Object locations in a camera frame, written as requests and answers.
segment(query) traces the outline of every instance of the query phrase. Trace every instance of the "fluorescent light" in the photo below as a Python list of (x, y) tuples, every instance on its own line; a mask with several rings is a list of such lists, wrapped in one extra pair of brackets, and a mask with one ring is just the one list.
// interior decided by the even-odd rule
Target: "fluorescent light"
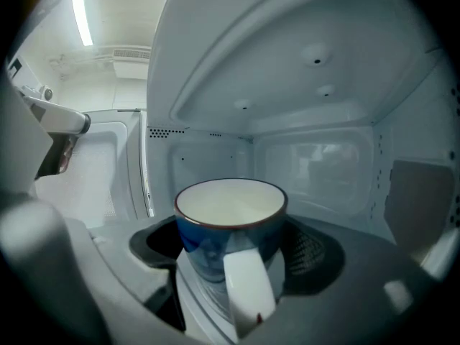
[(88, 20), (86, 20), (85, 0), (72, 0), (72, 5), (83, 46), (91, 46), (93, 40), (89, 33)]

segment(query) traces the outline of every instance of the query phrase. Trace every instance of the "mug handle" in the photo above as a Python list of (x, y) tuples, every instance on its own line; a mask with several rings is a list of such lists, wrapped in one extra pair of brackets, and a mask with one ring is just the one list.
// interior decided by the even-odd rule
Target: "mug handle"
[(275, 296), (258, 248), (224, 256), (230, 313), (239, 338), (275, 311)]

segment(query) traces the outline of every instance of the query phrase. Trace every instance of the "mug rim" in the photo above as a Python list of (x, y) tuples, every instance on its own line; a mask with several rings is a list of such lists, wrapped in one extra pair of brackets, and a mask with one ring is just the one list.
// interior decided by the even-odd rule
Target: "mug rim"
[[(178, 199), (179, 199), (179, 196), (182, 194), (182, 192), (186, 191), (187, 189), (189, 188), (192, 188), (194, 187), (195, 185), (198, 185), (198, 184), (203, 184), (203, 183), (207, 183), (207, 182), (210, 182), (210, 181), (216, 181), (216, 180), (252, 180), (252, 181), (257, 181), (259, 183), (264, 183), (264, 184), (268, 184), (268, 185), (271, 185), (273, 187), (275, 187), (276, 189), (280, 190), (283, 197), (284, 197), (284, 202), (282, 203), (281, 207), (274, 213), (272, 213), (270, 216), (266, 217), (266, 218), (263, 218), (262, 220), (258, 220), (258, 221), (255, 221), (255, 222), (251, 222), (249, 224), (239, 224), (239, 225), (213, 225), (213, 224), (208, 224), (206, 222), (202, 222), (202, 221), (198, 221), (198, 220), (195, 220), (193, 218), (190, 218), (188, 216), (186, 216), (179, 208), (178, 206)], [(188, 222), (191, 222), (192, 224), (195, 224), (195, 225), (199, 225), (199, 226), (205, 226), (205, 227), (209, 227), (211, 229), (222, 229), (222, 230), (227, 230), (227, 229), (243, 229), (243, 228), (246, 228), (246, 227), (251, 227), (251, 226), (256, 226), (256, 225), (260, 225), (260, 224), (263, 224), (264, 222), (268, 222), (268, 221), (271, 221), (274, 217), (276, 217), (277, 215), (280, 215), (281, 213), (283, 213), (283, 211), (286, 210), (286, 206), (288, 205), (288, 195), (285, 193), (285, 191), (283, 189), (281, 189), (280, 187), (278, 187), (277, 185), (275, 184), (271, 184), (271, 183), (268, 183), (266, 181), (262, 181), (262, 180), (258, 180), (258, 179), (249, 179), (249, 178), (218, 178), (218, 179), (210, 179), (210, 180), (204, 180), (204, 181), (201, 181), (199, 183), (195, 183), (195, 184), (192, 184), (192, 185), (189, 185), (187, 188), (184, 188), (182, 189), (177, 195), (176, 197), (174, 198), (174, 211), (176, 212), (177, 215), (179, 215), (180, 217), (182, 217), (183, 219), (185, 219), (186, 221)]]

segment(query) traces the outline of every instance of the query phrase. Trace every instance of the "ceiling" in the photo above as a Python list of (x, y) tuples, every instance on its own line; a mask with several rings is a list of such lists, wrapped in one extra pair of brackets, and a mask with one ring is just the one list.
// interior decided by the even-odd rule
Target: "ceiling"
[(46, 17), (26, 39), (28, 47), (64, 78), (113, 50), (113, 46), (150, 49), (165, 0), (85, 0), (93, 46), (84, 47), (72, 0), (43, 0)]

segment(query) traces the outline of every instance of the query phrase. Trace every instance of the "blue mug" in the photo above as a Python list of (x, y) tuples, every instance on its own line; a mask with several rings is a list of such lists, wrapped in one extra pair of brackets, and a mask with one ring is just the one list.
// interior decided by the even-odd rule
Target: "blue mug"
[(240, 338), (275, 310), (265, 263), (280, 246), (287, 204), (283, 190), (250, 179), (209, 180), (175, 199), (190, 262), (204, 282), (226, 288)]

